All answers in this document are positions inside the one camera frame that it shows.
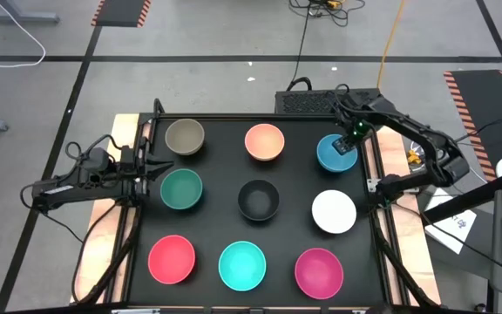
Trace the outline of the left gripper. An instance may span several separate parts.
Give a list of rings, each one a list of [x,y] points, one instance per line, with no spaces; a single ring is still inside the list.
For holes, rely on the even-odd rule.
[[[131,173],[122,173],[122,183],[134,195],[148,195],[149,181],[155,181],[168,168],[172,167],[174,162],[171,160],[147,160],[141,157],[135,157],[135,168]]]

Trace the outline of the blue bowl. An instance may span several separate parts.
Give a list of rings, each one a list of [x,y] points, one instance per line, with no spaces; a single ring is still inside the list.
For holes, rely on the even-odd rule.
[[[324,136],[319,140],[316,147],[316,157],[319,164],[332,173],[342,173],[355,166],[358,159],[356,148],[340,155],[332,146],[335,140],[341,138],[341,135],[333,133]]]

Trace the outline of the dark green bowl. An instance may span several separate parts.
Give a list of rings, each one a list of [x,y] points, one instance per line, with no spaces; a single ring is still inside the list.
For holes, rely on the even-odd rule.
[[[160,185],[160,197],[166,206],[176,210],[189,209],[195,205],[203,193],[200,176],[191,169],[180,168],[172,171]]]

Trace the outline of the taupe bowl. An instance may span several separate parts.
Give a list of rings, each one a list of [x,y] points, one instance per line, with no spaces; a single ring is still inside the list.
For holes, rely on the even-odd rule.
[[[204,127],[195,119],[178,119],[165,133],[167,147],[178,155],[195,154],[203,146],[204,139]]]

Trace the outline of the white bowl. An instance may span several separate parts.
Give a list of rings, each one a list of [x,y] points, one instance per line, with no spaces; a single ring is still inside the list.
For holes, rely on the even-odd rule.
[[[356,205],[339,190],[325,190],[312,202],[311,213],[315,224],[323,231],[339,235],[349,231],[357,218]]]

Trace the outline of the peach orange bowl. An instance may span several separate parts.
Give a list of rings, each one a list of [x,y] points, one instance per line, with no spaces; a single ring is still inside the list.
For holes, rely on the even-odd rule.
[[[285,146],[282,131],[272,124],[252,126],[246,133],[245,148],[256,160],[269,161],[275,159]]]

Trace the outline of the red bowl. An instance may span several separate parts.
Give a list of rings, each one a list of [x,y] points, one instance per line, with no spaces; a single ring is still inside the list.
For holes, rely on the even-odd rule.
[[[176,284],[191,274],[195,262],[195,250],[189,240],[182,235],[167,235],[153,245],[147,266],[157,282]]]

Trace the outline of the turquoise bowl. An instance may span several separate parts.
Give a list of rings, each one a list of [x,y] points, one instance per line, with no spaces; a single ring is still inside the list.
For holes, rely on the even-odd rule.
[[[221,281],[231,290],[244,292],[256,288],[266,276],[267,260],[254,243],[230,243],[220,254],[218,272]]]

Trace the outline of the magenta bowl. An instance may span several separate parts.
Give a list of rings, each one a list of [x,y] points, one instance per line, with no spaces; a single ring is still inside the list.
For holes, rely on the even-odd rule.
[[[323,248],[303,251],[295,262],[294,275],[300,290],[317,300],[332,298],[342,288],[344,280],[340,261]]]

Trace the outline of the wooden table side board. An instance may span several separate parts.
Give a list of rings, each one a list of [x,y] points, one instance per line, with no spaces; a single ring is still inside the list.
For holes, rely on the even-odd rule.
[[[402,135],[384,126],[377,131],[376,137],[383,163],[383,172],[400,176],[409,174],[410,169]],[[427,297],[436,304],[440,304],[441,298],[424,226],[421,218],[417,215],[417,198],[410,194],[403,195],[398,199],[396,205],[386,210],[386,213],[391,214],[392,217],[386,218],[383,211],[377,213],[383,235],[388,237],[390,228],[395,230],[397,248],[404,267]]]
[[[118,146],[133,146],[138,120],[139,115],[137,113],[115,116],[111,136]],[[95,225],[96,220],[113,204],[114,201],[111,199],[95,201],[89,227]],[[125,243],[128,233],[132,229],[135,212],[135,208],[122,209],[117,206],[92,229],[82,249],[78,271],[73,277],[72,287],[74,287],[74,292],[79,301],[89,293],[104,274],[112,259],[118,254],[119,249],[116,248],[120,248]],[[119,302],[122,300],[129,255],[125,256],[115,276],[110,280],[97,303]]]

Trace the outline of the black perforated computer case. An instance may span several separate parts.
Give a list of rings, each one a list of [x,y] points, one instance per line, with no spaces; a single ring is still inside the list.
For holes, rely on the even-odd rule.
[[[286,91],[275,94],[275,112],[286,114],[329,114],[333,107],[329,104],[328,96],[331,90]],[[379,96],[376,88],[345,89],[335,91],[343,104],[361,106],[368,104]]]

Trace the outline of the black bowl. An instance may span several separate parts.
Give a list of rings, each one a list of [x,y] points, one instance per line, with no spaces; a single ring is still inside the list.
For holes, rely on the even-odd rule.
[[[253,180],[243,185],[238,194],[240,213],[250,221],[265,222],[278,211],[278,189],[269,181]]]

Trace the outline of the black desk beam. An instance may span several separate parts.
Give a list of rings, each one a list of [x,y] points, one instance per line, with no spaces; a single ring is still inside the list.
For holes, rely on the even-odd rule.
[[[502,190],[502,176],[421,213],[420,215],[424,221],[423,225],[427,226],[440,222],[454,215],[461,214],[467,209],[475,208],[478,205],[492,201],[495,193],[499,190]]]

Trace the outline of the white paper sheet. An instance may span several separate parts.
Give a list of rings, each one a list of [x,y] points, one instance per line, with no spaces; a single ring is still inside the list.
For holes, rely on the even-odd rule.
[[[451,195],[442,188],[437,188],[432,193],[424,213],[428,215],[430,209],[450,199],[452,199]],[[447,249],[459,255],[476,218],[477,214],[468,209],[461,214],[427,225],[424,227],[424,231]]]

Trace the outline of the black hazard-striped floor mat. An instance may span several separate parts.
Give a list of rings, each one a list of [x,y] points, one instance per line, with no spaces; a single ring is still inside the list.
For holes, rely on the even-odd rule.
[[[141,28],[152,0],[100,0],[92,26]]]
[[[445,72],[449,88],[466,134],[459,144],[471,147],[484,181],[502,175],[502,71]]]

